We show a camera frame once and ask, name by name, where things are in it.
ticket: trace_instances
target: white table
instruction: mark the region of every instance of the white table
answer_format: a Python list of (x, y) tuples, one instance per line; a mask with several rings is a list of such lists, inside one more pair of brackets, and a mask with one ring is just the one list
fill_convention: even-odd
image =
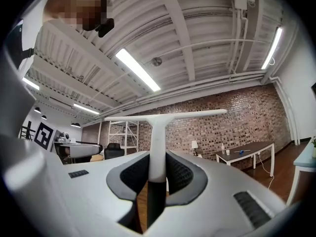
[(291, 192), (286, 202), (287, 206), (291, 205), (294, 200), (298, 200), (297, 198), (295, 199), (295, 197), (298, 193), (299, 186), (304, 186), (304, 184), (302, 184), (304, 180), (301, 180), (302, 172), (316, 172), (316, 158), (312, 158), (313, 150), (314, 146), (310, 141), (293, 163), (295, 165), (295, 173)]
[[(274, 168), (275, 168), (275, 145), (272, 141), (265, 141), (265, 142), (252, 142), (244, 146), (236, 147), (230, 149), (229, 156), (223, 154), (222, 152), (216, 152), (216, 160), (217, 162), (222, 159), (228, 166), (231, 165), (232, 162), (239, 161), (246, 159), (248, 157), (253, 158), (253, 168), (256, 168), (256, 155), (260, 155), (260, 153), (266, 149), (271, 148), (271, 170), (270, 176), (273, 177)], [(244, 152), (242, 154), (234, 153), (236, 151), (240, 152), (241, 150), (250, 150)]]

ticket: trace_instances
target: black chair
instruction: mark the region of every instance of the black chair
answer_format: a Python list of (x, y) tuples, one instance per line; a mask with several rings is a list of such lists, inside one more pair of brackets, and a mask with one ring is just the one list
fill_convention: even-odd
[(109, 143), (104, 150), (104, 159), (112, 159), (124, 155), (124, 149), (120, 148), (119, 143)]

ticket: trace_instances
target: desk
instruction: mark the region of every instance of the desk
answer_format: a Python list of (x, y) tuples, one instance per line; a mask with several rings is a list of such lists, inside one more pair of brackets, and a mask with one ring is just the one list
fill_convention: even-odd
[(300, 200), (314, 175), (313, 172), (316, 172), (316, 158), (312, 158), (313, 150), (314, 146), (310, 141), (293, 163), (295, 173), (291, 192), (286, 202), (287, 206)]
[[(256, 168), (256, 154), (260, 154), (262, 151), (271, 148), (271, 170), (270, 176), (273, 176), (274, 168), (275, 168), (275, 145), (273, 141), (264, 141), (264, 142), (252, 142), (244, 146), (236, 147), (230, 149), (230, 155), (223, 154), (222, 152), (216, 152), (216, 160), (219, 162), (219, 159), (222, 159), (228, 166), (231, 165), (232, 162), (239, 161), (242, 159), (246, 159), (248, 157), (253, 158), (253, 168)], [(250, 150), (242, 153), (234, 153), (236, 151), (240, 152), (241, 150)]]

